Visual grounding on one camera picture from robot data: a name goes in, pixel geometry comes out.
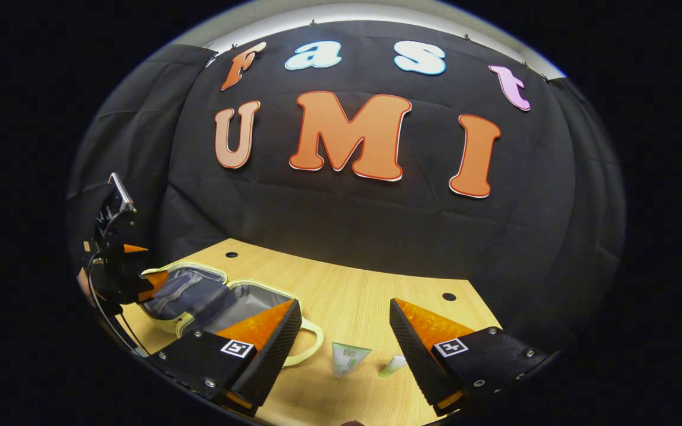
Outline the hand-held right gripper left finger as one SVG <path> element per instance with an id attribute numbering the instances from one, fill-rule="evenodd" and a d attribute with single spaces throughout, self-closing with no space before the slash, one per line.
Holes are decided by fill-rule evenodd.
<path id="1" fill-rule="evenodd" d="M 214 334 L 186 334 L 151 355 L 150 363 L 208 402 L 254 415 L 273 388 L 300 327 L 300 302 L 290 299 Z"/>

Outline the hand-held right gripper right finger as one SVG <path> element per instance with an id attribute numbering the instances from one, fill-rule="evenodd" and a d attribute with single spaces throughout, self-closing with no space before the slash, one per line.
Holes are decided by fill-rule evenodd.
<path id="1" fill-rule="evenodd" d="M 390 300 L 390 326 L 417 386 L 439 417 L 487 405 L 552 361 L 551 353 L 500 327 L 474 331 L 399 298 Z"/>

